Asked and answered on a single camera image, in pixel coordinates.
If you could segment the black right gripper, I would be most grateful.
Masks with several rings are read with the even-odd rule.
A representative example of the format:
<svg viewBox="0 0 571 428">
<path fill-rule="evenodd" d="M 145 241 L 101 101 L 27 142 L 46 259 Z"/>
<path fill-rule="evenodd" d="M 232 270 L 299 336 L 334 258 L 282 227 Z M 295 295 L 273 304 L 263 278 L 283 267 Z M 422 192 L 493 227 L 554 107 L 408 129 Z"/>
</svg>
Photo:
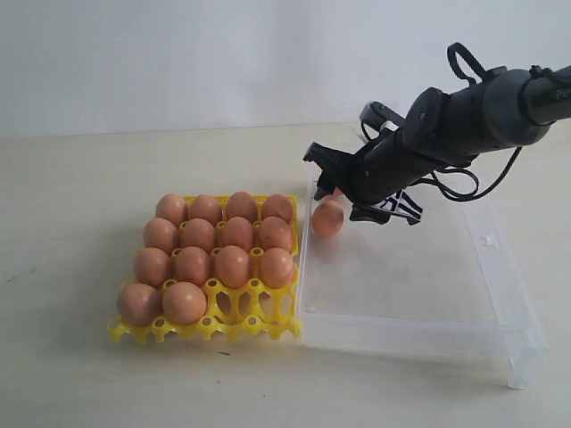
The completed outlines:
<svg viewBox="0 0 571 428">
<path fill-rule="evenodd" d="M 383 225 L 392 217 L 398 217 L 411 226 L 419 223 L 423 209 L 404 189 L 440 168 L 442 163 L 405 147 L 400 130 L 382 131 L 355 155 L 358 162 L 347 193 L 352 201 L 350 220 Z M 344 196 L 346 183 L 342 178 L 355 167 L 356 158 L 352 153 L 313 142 L 302 160 L 315 163 L 326 175 L 316 181 L 314 201 Z"/>
</svg>

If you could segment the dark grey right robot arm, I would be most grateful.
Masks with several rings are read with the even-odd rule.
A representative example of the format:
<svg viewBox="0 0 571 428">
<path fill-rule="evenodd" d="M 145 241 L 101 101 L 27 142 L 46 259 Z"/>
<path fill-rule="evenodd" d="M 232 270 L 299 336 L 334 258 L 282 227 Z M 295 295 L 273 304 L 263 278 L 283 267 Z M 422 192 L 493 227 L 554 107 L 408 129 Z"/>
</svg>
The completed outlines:
<svg viewBox="0 0 571 428">
<path fill-rule="evenodd" d="M 452 94 L 429 87 L 402 117 L 379 102 L 362 110 L 360 122 L 378 135 L 355 153 L 318 143 L 304 160 L 322 170 L 314 198 L 340 190 L 352 202 L 352 221 L 383 225 L 391 217 L 410 225 L 423 210 L 405 192 L 446 168 L 459 171 L 480 154 L 519 151 L 542 139 L 552 123 L 570 116 L 570 69 L 504 67 Z"/>
</svg>

